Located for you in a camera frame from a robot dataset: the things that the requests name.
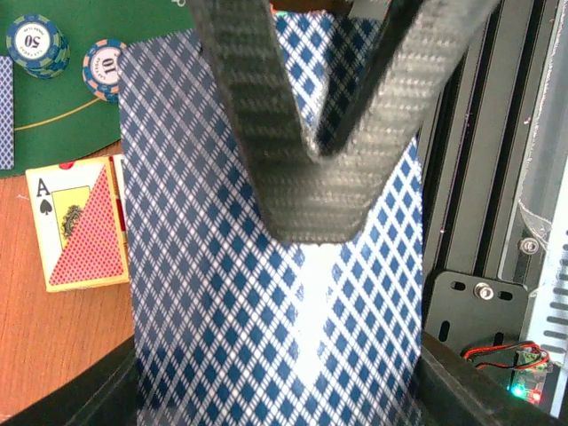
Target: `spade symbol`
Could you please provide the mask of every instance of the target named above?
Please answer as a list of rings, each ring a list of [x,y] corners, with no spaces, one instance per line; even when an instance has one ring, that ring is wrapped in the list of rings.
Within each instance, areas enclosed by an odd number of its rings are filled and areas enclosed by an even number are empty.
[[[39,205],[39,211],[44,213],[46,216],[51,213],[53,207],[47,200],[43,200],[42,203]]]

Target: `blue poker chip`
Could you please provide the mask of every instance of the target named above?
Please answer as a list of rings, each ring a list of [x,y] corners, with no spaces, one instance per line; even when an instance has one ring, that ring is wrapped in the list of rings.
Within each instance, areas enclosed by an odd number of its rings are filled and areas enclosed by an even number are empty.
[[[28,14],[10,25],[6,47],[18,65],[41,69],[49,67],[59,56],[63,38],[57,26],[43,15]]]
[[[91,93],[108,102],[118,101],[118,57],[126,44],[113,38],[92,45],[83,58],[83,80]]]

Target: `diamond pattern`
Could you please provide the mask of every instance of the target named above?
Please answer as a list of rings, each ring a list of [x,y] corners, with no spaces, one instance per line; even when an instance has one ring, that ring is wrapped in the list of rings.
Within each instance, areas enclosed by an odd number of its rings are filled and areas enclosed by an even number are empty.
[[[330,64],[343,61],[341,82],[356,82],[367,46],[356,40],[376,27],[327,15],[277,20],[290,82],[312,126],[336,77],[326,78]],[[332,28],[344,28],[339,39]],[[138,423],[418,423],[415,143],[354,241],[279,244],[260,219],[199,51],[189,30],[133,44],[120,59]],[[330,108],[340,111],[349,97],[334,85]],[[321,128],[331,134],[332,124]]]
[[[14,167],[14,97],[12,59],[0,56],[0,170]]]

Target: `green led light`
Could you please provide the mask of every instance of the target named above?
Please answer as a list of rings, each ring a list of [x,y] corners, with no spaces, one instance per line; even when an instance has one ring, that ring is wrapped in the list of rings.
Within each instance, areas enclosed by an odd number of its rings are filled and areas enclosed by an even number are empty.
[[[511,392],[516,397],[523,397],[525,395],[525,387],[524,386],[513,386],[513,389],[511,390]]]

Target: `yellow line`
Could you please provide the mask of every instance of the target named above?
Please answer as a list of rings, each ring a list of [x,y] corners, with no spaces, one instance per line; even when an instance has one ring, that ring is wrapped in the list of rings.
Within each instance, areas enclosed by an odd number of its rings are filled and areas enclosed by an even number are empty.
[[[45,124],[49,124],[50,122],[56,122],[57,120],[61,120],[62,118],[69,117],[70,115],[72,115],[74,113],[78,113],[79,111],[81,111],[81,110],[83,110],[87,107],[90,107],[92,104],[94,104],[95,102],[99,102],[100,100],[101,99],[99,99],[99,98],[90,100],[85,105],[81,105],[78,108],[72,109],[71,111],[67,111],[66,113],[64,113],[62,115],[58,115],[58,116],[50,118],[48,120],[43,120],[42,122],[34,122],[33,124],[28,124],[27,126],[16,127],[14,129],[14,131],[33,129],[34,127],[44,126]]]

